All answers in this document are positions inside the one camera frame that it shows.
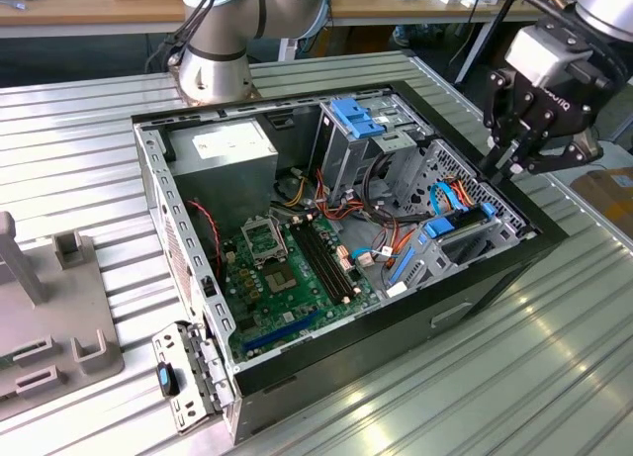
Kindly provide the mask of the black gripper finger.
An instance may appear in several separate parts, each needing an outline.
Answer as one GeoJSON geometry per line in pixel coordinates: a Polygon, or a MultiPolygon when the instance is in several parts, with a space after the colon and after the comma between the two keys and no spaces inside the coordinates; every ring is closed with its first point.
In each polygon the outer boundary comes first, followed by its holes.
{"type": "Polygon", "coordinates": [[[546,142],[545,137],[536,138],[533,131],[525,132],[516,140],[516,146],[512,146],[507,159],[492,175],[492,182],[497,184],[501,180],[527,172],[538,175],[541,173],[556,172],[575,167],[588,165],[601,159],[603,149],[595,140],[589,129],[572,136],[567,145],[560,152],[553,150],[542,151],[546,142]]]}
{"type": "Polygon", "coordinates": [[[489,152],[480,162],[482,173],[495,173],[505,154],[519,149],[524,140],[525,128],[514,105],[516,77],[510,68],[494,70],[487,77],[483,124],[489,130],[489,152]]]}

